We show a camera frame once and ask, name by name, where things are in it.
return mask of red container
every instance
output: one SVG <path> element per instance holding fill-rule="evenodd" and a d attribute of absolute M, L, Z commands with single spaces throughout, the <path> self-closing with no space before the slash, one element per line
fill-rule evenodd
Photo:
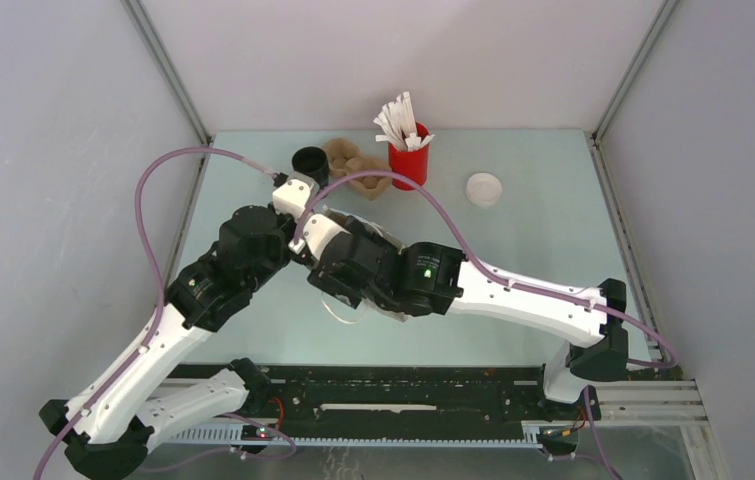
<path fill-rule="evenodd" d="M 427 127 L 424 125 L 416 123 L 415 126 L 418 130 L 418 136 L 421 137 L 422 140 L 427 135 L 430 135 L 430 132 L 427 131 Z M 424 185 L 424 182 L 427 181 L 427 159 L 429 156 L 429 143 L 425 145 L 424 148 L 414 152 L 401 152 L 392 145 L 392 142 L 389 142 L 389 166 L 392 167 L 392 171 L 409 177 L 410 180 L 419 185 Z M 398 180 L 393 180 L 392 185 L 401 190 L 413 189 L 409 185 Z"/>

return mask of table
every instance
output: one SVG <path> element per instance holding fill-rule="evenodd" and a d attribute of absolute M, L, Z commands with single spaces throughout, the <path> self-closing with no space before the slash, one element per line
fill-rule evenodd
<path fill-rule="evenodd" d="M 223 132 L 216 148 L 231 150 L 278 171 L 291 170 L 301 147 L 334 137 L 365 154 L 386 158 L 375 131 Z M 608 277 L 626 280 L 598 177 L 580 130 L 437 130 L 424 185 L 447 209 L 475 252 L 488 263 L 552 282 L 595 286 Z M 503 184 L 497 205 L 482 209 L 465 197 L 468 178 L 489 172 Z M 203 174 L 179 267 L 195 261 L 217 239 L 218 227 L 244 205 L 271 200 L 271 179 L 239 162 L 213 156 Z M 416 192 L 390 187 L 371 202 L 343 188 L 327 198 L 333 208 L 384 226 L 407 244 L 456 246 L 441 218 Z M 356 325 L 333 319 L 307 270 L 290 264 L 186 358 L 222 363 L 249 357 L 263 364 L 374 366 L 538 366 L 563 341 L 550 334 L 491 318 L 448 315 L 399 323 L 367 312 Z M 329 299 L 342 318 L 360 315 Z M 636 315 L 628 298 L 628 313 Z M 630 332 L 631 357 L 648 360 L 644 336 Z"/>

